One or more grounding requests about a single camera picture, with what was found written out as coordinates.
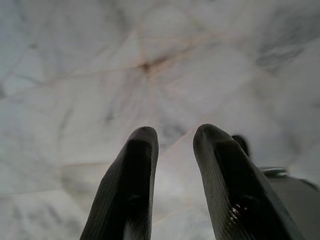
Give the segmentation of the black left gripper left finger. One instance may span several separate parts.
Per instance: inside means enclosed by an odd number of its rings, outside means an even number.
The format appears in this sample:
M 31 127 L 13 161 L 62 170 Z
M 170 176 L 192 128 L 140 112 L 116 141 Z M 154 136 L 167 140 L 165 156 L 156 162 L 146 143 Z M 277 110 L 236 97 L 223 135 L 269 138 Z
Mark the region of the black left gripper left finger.
M 150 126 L 134 130 L 103 176 L 79 240 L 150 240 L 159 144 Z

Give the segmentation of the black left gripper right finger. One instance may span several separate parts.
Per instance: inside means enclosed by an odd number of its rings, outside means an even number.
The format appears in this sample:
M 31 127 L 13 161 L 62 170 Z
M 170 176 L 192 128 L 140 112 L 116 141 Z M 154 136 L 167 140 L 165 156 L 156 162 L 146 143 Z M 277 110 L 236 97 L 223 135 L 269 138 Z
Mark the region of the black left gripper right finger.
M 216 240 L 305 240 L 267 177 L 212 124 L 193 138 Z

